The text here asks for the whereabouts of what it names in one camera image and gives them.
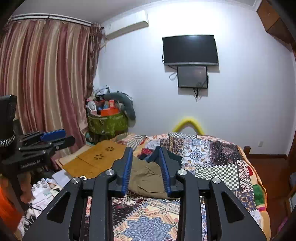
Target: ceiling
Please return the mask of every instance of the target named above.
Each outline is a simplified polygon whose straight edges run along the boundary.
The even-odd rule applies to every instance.
[[[120,13],[159,0],[25,0],[13,15],[51,13],[102,23]],[[236,0],[253,6],[255,0]]]

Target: yellow arch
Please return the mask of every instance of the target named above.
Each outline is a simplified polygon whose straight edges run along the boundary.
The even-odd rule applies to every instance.
[[[192,117],[186,117],[183,120],[181,120],[181,122],[178,123],[178,125],[176,125],[175,128],[173,129],[173,132],[180,131],[186,124],[193,125],[193,127],[197,131],[197,134],[199,134],[199,135],[205,134],[204,131],[202,130],[200,124],[198,123],[198,121]]]

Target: tv screen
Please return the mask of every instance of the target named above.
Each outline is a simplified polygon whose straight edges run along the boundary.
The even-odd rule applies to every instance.
[[[165,65],[218,65],[214,35],[183,35],[163,38]]]
[[[179,88],[207,88],[206,66],[181,65],[177,71]]]

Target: baseboard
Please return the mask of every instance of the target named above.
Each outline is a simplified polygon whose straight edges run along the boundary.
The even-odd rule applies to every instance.
[[[287,159],[287,155],[285,154],[246,154],[247,158],[254,158],[254,159],[273,159],[273,158],[284,158]]]

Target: metal screw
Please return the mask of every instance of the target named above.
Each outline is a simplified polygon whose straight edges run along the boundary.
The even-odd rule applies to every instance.
[[[73,184],[77,184],[77,183],[79,183],[80,181],[81,181],[81,179],[80,179],[79,177],[74,177],[74,178],[71,179],[71,182],[72,182]]]
[[[187,171],[184,170],[184,169],[180,169],[180,170],[178,170],[178,174],[181,175],[181,176],[184,176],[184,175],[187,174]]]
[[[106,175],[111,176],[115,173],[115,171],[112,169],[108,169],[107,171],[105,171],[105,173],[106,173]]]
[[[221,182],[221,179],[220,179],[220,178],[218,178],[218,177],[213,177],[212,181],[213,181],[213,183],[216,183],[216,184],[218,184],[218,183],[220,183],[220,182]]]

